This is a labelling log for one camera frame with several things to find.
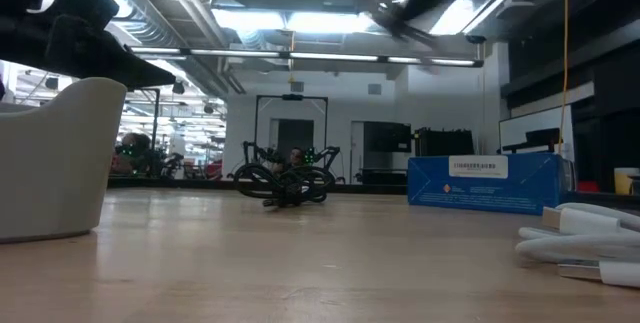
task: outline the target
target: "ceiling duct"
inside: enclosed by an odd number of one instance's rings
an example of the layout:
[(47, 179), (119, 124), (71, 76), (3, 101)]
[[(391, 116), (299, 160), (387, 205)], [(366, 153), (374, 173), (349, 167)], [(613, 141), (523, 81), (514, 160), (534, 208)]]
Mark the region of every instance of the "ceiling duct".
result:
[[(122, 22), (118, 24), (142, 45), (156, 47), (187, 45), (149, 0), (126, 0), (126, 3), (133, 8), (133, 13), (127, 17), (128, 21), (121, 20)], [(224, 97), (229, 91), (224, 81), (197, 58), (190, 57), (172, 64), (179, 66), (192, 77), (193, 82), (207, 95)]]

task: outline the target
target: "white cord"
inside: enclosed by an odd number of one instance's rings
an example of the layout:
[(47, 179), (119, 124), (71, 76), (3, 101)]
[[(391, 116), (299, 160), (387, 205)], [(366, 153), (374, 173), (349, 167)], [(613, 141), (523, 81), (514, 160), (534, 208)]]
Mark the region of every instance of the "white cord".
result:
[(549, 263), (598, 261), (603, 283), (640, 287), (640, 217), (582, 203), (556, 209), (559, 231), (520, 228), (518, 255)]

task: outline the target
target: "cardboard box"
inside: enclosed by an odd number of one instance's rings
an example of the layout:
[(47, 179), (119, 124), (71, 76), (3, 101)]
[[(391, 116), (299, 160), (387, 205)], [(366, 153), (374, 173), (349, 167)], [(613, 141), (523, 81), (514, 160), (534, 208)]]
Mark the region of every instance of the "cardboard box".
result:
[(574, 188), (573, 165), (553, 153), (409, 159), (411, 205), (541, 215)]

